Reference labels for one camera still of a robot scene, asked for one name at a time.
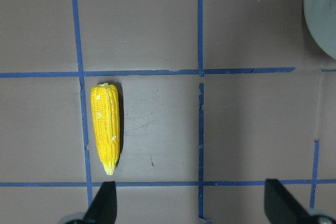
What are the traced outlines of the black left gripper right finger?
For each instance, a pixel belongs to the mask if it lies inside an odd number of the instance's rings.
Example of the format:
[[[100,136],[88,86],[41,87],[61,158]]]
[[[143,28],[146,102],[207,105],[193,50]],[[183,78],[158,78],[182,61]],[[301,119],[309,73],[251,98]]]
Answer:
[[[310,214],[277,179],[266,179],[264,211],[270,223],[303,223]]]

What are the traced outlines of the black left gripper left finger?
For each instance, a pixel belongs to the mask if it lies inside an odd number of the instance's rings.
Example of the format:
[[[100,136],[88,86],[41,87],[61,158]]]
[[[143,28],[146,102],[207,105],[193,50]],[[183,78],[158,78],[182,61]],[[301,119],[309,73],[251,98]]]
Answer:
[[[115,182],[102,183],[98,193],[84,215],[84,223],[110,223],[117,218],[117,193]]]

